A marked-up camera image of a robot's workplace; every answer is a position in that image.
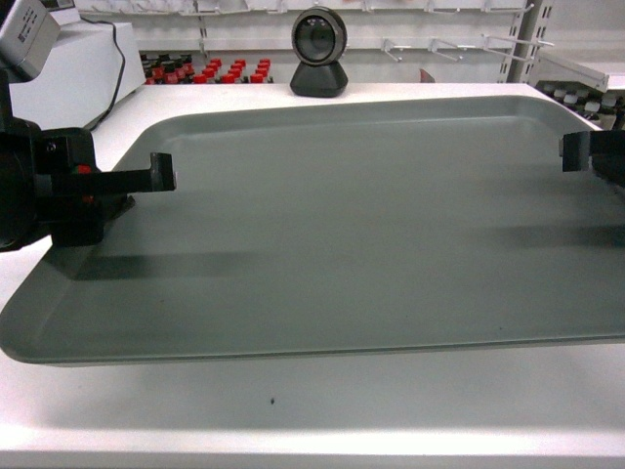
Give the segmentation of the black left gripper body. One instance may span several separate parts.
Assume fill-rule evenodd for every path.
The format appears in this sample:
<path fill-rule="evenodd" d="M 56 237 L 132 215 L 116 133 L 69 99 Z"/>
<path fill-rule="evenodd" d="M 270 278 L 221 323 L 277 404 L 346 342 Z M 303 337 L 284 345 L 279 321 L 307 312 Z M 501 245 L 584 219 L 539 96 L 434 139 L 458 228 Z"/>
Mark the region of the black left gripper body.
<path fill-rule="evenodd" d="M 92 134 L 80 128 L 42 131 L 31 139 L 28 176 L 29 221 L 34 233 L 48 235 L 55 245 L 94 245 L 104 237 L 104 223 L 87 222 L 45 223 L 38 216 L 38 199 L 49 197 L 48 176 L 69 174 L 79 164 L 96 165 Z"/>

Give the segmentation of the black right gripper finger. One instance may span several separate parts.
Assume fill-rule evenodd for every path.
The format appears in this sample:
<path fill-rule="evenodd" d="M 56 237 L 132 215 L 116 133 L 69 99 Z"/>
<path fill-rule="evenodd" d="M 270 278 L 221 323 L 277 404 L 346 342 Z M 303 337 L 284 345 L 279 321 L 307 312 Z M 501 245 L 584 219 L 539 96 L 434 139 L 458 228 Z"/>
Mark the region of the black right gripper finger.
<path fill-rule="evenodd" d="M 560 141 L 563 172 L 587 170 L 595 157 L 624 155 L 623 130 L 595 130 L 565 134 Z"/>

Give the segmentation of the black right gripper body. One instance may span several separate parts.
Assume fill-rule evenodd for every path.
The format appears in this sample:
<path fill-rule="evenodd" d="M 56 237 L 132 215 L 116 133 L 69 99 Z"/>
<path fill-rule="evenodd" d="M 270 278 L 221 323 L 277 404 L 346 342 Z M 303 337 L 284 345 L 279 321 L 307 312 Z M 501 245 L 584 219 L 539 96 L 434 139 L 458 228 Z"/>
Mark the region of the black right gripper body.
<path fill-rule="evenodd" d="M 593 154 L 591 165 L 595 175 L 620 189 L 625 188 L 625 159 L 623 154 Z"/>

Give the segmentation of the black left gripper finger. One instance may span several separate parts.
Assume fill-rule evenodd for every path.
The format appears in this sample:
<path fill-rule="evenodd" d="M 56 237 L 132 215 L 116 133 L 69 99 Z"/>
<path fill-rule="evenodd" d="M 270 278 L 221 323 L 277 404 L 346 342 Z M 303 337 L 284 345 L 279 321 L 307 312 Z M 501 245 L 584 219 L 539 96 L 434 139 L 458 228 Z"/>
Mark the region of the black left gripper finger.
<path fill-rule="evenodd" d="M 98 172 L 79 164 L 69 174 L 48 176 L 49 196 L 100 196 L 136 192 L 170 192 L 176 188 L 173 158 L 169 153 L 153 152 L 150 166 L 143 170 Z"/>
<path fill-rule="evenodd" d="M 128 194 L 42 197 L 38 199 L 38 216 L 45 223 L 108 223 L 135 206 Z"/>

